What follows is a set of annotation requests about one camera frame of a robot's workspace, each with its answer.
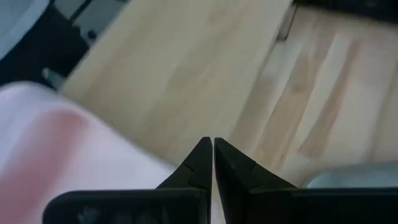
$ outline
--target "white object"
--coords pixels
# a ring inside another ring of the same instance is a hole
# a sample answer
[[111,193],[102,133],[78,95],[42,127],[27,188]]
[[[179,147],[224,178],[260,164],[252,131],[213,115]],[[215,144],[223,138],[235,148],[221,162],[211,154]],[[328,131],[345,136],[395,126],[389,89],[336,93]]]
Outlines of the white object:
[[0,60],[33,27],[49,0],[0,0]]
[[344,167],[316,176],[308,188],[398,187],[398,163]]
[[175,170],[44,87],[0,88],[0,110],[0,223],[39,224],[64,192],[153,189]]

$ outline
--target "wood grain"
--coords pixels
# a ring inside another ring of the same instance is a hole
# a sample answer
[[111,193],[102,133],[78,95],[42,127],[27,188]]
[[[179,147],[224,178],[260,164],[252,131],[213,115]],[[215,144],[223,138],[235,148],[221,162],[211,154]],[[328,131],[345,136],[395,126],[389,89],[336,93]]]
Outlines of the wood grain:
[[397,42],[396,26],[300,7],[230,141],[299,186],[335,167],[398,160]]
[[62,93],[174,164],[229,138],[291,0],[135,0]]

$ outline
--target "black plastic object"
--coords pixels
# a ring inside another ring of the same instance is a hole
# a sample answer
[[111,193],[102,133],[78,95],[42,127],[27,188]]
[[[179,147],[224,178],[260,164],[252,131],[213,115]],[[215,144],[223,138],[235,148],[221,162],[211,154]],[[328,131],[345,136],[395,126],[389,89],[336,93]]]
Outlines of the black plastic object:
[[228,224],[398,223],[398,189],[296,189],[220,138],[215,169]]
[[211,139],[202,138],[156,189],[65,193],[47,205],[43,223],[210,223],[212,165]]
[[[215,139],[215,171],[227,224],[398,223],[398,189],[298,189]],[[70,192],[44,224],[210,223],[213,150],[203,138],[154,190]]]
[[318,6],[387,22],[398,22],[396,0],[295,0],[299,5]]

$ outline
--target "wooden floor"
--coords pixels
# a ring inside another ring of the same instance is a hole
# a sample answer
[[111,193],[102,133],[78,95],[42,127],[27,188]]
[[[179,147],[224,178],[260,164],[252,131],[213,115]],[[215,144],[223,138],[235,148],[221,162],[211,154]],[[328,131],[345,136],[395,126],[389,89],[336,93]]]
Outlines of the wooden floor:
[[230,142],[295,185],[398,160],[398,27],[300,7]]

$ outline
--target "pink fabric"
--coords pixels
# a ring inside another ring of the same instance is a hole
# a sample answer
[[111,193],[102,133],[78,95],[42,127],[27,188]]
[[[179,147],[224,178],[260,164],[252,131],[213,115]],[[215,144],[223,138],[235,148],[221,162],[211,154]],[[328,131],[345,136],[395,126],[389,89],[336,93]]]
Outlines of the pink fabric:
[[174,171],[44,87],[3,88],[0,109],[0,223],[41,223],[64,192],[151,189]]

